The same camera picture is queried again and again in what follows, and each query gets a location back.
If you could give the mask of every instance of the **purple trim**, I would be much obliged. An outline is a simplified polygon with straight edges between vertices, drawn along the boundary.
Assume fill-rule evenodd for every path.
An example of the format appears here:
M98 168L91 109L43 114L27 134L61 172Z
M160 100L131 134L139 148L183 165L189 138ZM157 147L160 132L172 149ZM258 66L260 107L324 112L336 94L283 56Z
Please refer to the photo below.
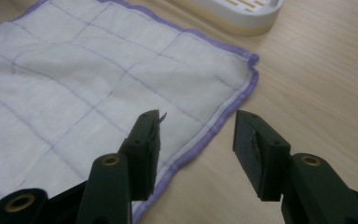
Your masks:
M21 16L19 16L15 20L18 20L18 19L30 14L31 12L35 11L38 7L40 7L41 5L46 3L47 1L48 0L38 0L38 2L36 2L30 8L28 8L24 12L24 14L22 14ZM250 82L250 85L248 86L248 88L246 88L246 90L243 91L237 97L237 99L225 109L225 111L222 113L220 118L213 125L211 130L208 131L208 133L204 137L202 137L194 147L192 147L188 152L186 152L177 161L174 162L174 164L168 169L166 174L161 178L159 183L156 185L154 194L149 198L148 201L141 203L140 206L136 209L136 211L134 211L133 223L138 223L139 220L141 219L141 217L144 215L146 209L152 203L154 203L162 195L162 193L165 191L165 189L168 187L169 183L171 182L171 180L172 180L173 176L176 174L176 172L178 172L183 166L185 166L190 161L194 160L197 156L199 156L199 154L202 152L202 150L205 149L205 147L217 135L217 133L220 131L220 129L226 123L226 121L228 120L230 115L232 113L234 113L241 106L241 104L254 91L255 86L257 84L257 81L258 81L258 72L255 70L255 64L258 62L259 57L258 57L258 55L250 53L250 52L246 51L245 49L241 49L241 48L236 47L236 46L220 43L220 42L210 38L209 36L203 34L202 32L200 32L200 31L198 31L196 29L184 29L184 28L182 28L182 27L180 27L180 26L178 26L176 24L173 24L173 23L170 23L168 21L165 21L162 18L160 18L159 16L157 16L153 11L151 11L150 9L148 9L146 7L133 6L133 5L129 4L129 3L127 3L124 0L98 0L98 1L101 2L101 3L103 3L103 2L115 2L117 4L122 5L123 7L128 8L128 9L135 9L135 10L141 11L144 14L148 15L150 18L152 18L154 21L157 21L157 22L160 22L162 24L165 24L165 25L167 25L169 27L172 27L173 29L176 29L176 30L178 30L180 32L186 32L186 33L190 33L192 35L195 35L195 36L205 40L206 42L210 43L211 45L213 45L213 46L215 46L217 48L236 53L236 54L240 55L241 57L244 57L244 58L248 59L247 65L248 65L249 70L253 74L253 77L251 79L251 82Z

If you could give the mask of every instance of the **towel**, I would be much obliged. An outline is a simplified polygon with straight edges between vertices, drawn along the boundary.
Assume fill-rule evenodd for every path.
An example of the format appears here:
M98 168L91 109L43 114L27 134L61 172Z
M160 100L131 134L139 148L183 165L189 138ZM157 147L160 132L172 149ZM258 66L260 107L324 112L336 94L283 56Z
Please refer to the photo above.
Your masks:
M121 0L43 0L0 24L0 199L53 197L117 152L137 117L158 109L155 193L137 222L252 93L258 56Z

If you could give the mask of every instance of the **white soap dish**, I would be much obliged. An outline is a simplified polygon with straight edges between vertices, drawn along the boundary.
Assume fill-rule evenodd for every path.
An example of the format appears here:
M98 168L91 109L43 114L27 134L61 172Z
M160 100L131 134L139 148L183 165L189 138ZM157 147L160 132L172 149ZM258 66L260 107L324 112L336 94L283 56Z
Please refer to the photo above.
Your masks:
M235 35L262 35L274 24L283 0L170 0Z

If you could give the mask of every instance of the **table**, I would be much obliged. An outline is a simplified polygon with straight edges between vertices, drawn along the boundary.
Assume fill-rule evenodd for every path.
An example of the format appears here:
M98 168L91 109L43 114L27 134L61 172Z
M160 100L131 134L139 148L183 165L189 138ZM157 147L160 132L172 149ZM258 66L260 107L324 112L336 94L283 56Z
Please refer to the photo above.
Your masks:
M327 160L358 190L358 1L286 0L273 28L230 35L161 0L128 0L260 55L260 79L241 110L258 114L291 145ZM34 0L0 0L0 21ZM261 203L232 152L235 116L172 180L140 223L284 223L280 203Z

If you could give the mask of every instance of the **white cloth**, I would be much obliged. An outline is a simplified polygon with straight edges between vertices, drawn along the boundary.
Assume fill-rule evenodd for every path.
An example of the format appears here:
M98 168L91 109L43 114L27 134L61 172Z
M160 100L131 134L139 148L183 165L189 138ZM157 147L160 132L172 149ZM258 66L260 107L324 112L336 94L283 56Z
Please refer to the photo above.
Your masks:
M124 1L38 2L0 24L0 198L79 184L159 109L157 187L136 222L251 94L257 60Z

